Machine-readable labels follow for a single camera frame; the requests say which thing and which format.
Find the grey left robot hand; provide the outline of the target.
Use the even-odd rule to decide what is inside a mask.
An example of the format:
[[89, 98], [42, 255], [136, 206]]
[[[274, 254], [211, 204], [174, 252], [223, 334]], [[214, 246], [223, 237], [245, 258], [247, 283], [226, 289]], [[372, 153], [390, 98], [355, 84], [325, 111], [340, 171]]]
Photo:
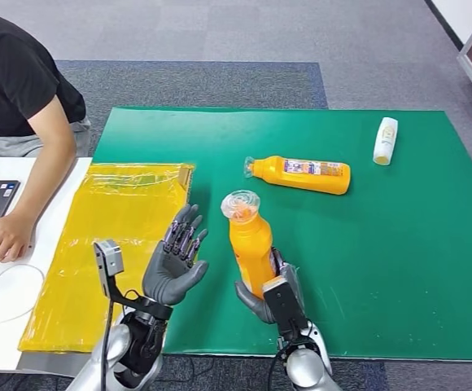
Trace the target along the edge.
[[208, 233], [198, 232], [201, 221], [197, 204], [179, 210], [152, 254], [141, 283], [144, 296], [173, 306], [201, 281], [209, 267], [207, 261], [195, 259]]

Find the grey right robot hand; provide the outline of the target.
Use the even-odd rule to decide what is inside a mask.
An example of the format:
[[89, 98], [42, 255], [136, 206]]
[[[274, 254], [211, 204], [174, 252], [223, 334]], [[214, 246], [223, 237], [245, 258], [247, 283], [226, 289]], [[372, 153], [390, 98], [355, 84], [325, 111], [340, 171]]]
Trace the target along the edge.
[[[297, 269], [294, 265], [285, 261], [281, 253], [275, 247], [271, 248], [271, 255], [274, 259], [275, 264], [279, 267], [280, 275], [284, 277], [290, 284], [295, 296], [303, 310], [304, 297], [299, 279], [298, 278]], [[275, 318], [268, 305], [264, 300], [249, 291], [242, 281], [235, 281], [234, 289], [240, 301], [256, 314], [262, 322], [267, 324], [275, 323]]]

